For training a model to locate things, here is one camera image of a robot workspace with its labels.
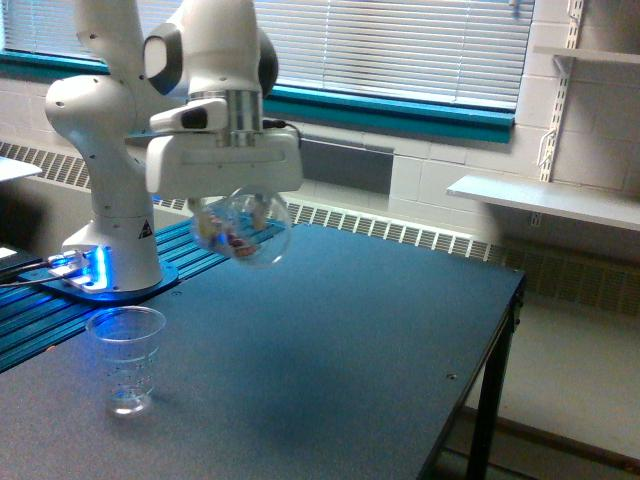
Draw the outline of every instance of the white brick wall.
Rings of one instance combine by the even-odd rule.
[[[588,0],[581,46],[640,53],[639,22],[638,0]],[[566,222],[559,222],[555,235],[550,236],[556,222],[553,218],[545,217],[551,226],[547,225],[543,234],[526,226],[526,213],[505,212],[444,193],[451,183],[472,171],[537,178],[536,155],[551,118],[558,72],[550,56],[531,50],[533,45],[564,46],[568,29],[564,0],[537,0],[517,125],[508,145],[435,137],[401,138],[301,123],[307,137],[374,151],[393,150],[396,157],[389,198],[318,182],[307,182],[300,195],[488,238],[552,238],[562,246],[582,246],[583,242],[572,241],[584,228],[580,223],[564,231]],[[44,116],[46,90],[43,83],[0,79],[0,136],[69,148]],[[576,63],[565,118],[555,178],[640,194],[640,67]],[[629,252],[618,252],[611,245],[609,237],[615,239],[616,232],[604,229],[601,235],[592,241],[595,253],[629,258]],[[640,260],[640,253],[634,252],[631,257]]]

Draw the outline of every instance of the window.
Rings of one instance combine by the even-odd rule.
[[[534,0],[256,0],[281,85],[515,110]],[[143,30],[179,0],[138,0]],[[3,0],[5,48],[88,58],[69,0]]]

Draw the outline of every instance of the shelf bracket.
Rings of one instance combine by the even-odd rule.
[[[553,63],[556,65],[556,68],[560,71],[563,77],[568,77],[571,74],[573,58],[554,55]]]
[[[566,48],[575,49],[578,46],[580,26],[582,24],[582,12],[584,10],[584,0],[569,0],[567,3],[567,15],[571,19],[569,35],[567,37]],[[553,107],[551,125],[549,130],[540,140],[538,150],[538,166],[540,167],[540,181],[549,183],[553,178],[553,166],[556,159],[560,133],[562,132],[562,121],[564,110],[569,94],[569,83],[573,71],[574,61],[559,55],[553,56],[553,62],[558,67],[560,78],[558,79],[558,93]],[[529,224],[532,227],[539,227],[542,223],[542,214],[531,212]]]

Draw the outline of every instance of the black cable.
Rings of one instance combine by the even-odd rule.
[[[263,120],[262,121],[262,128],[264,128],[265,130],[270,128],[284,128],[284,127],[291,127],[296,131],[296,133],[298,134],[298,148],[302,148],[302,132],[294,124],[286,122],[284,120]]]
[[[16,275],[24,272],[29,272],[31,270],[36,270],[38,268],[46,268],[49,266],[49,262],[38,262],[32,263],[31,265],[23,265],[22,267],[15,267],[6,272],[2,272],[0,275],[0,281],[6,280],[7,278],[15,277]]]
[[[298,134],[298,148],[302,148],[302,132],[298,127],[296,127],[293,123],[284,122],[287,127],[293,128]]]
[[[59,277],[47,277],[41,278],[39,280],[30,280],[27,282],[15,282],[15,283],[0,283],[0,288],[18,288],[18,287],[28,287],[29,285],[40,285],[43,283],[55,282],[56,280],[62,280],[63,278],[75,277],[78,272],[70,272],[66,275],[61,275]]]

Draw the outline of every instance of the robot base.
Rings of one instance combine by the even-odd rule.
[[[162,293],[176,285],[179,281],[178,269],[167,262],[160,262],[162,280],[153,287],[137,290],[135,292],[108,292],[108,293],[87,293],[79,288],[74,288],[64,280],[56,280],[43,283],[40,288],[49,292],[58,293],[65,297],[73,298],[79,302],[93,303],[97,305],[133,305],[141,303],[151,297]],[[34,270],[20,275],[18,278],[24,281],[40,280],[49,278],[51,274],[46,268]]]

